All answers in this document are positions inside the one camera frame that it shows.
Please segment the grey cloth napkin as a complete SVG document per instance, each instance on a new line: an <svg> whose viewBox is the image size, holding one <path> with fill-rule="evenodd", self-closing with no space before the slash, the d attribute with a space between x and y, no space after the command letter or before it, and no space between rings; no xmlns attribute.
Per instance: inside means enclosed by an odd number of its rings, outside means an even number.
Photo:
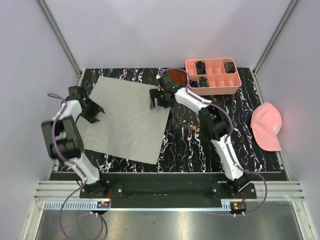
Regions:
<svg viewBox="0 0 320 240"><path fill-rule="evenodd" d="M149 90L154 88L149 84L99 77L89 97L105 113L98 115L96 123L82 117L76 123L85 150L156 164L170 109L151 108Z"/></svg>

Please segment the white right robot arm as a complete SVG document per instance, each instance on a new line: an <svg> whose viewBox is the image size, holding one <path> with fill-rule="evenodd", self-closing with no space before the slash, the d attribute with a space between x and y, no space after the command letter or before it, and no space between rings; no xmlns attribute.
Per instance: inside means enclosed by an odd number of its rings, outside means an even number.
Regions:
<svg viewBox="0 0 320 240"><path fill-rule="evenodd" d="M150 108L171 108L183 105L197 114L202 134L211 141L224 167L225 191L232 198L239 198L245 192L249 180L233 149L231 134L233 124L226 111L216 103L200 97L182 84L173 82L168 74L156 77L157 88L149 90Z"/></svg>

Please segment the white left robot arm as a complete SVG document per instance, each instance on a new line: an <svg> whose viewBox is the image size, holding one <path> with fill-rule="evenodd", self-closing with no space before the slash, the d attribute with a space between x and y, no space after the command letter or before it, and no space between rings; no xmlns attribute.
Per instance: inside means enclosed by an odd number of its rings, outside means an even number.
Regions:
<svg viewBox="0 0 320 240"><path fill-rule="evenodd" d="M41 123L45 146L53 160L59 160L70 167L80 178L84 193L103 198L108 193L108 185L100 170L85 155L84 142L76 125L78 118L90 124L99 122L99 114L104 109L90 99L81 86L68 88L69 95L63 98L55 93L48 96L61 100L60 110L51 119Z"/></svg>

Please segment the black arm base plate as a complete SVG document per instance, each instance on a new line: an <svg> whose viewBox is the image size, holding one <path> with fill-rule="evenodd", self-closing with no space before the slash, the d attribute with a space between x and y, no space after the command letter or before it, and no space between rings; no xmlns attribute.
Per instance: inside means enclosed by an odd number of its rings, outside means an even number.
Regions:
<svg viewBox="0 0 320 240"><path fill-rule="evenodd" d="M199 181L125 181L107 182L101 188L86 187L81 198L122 199L131 196L200 196L210 199L256 199L255 187L249 183L241 191L226 182Z"/></svg>

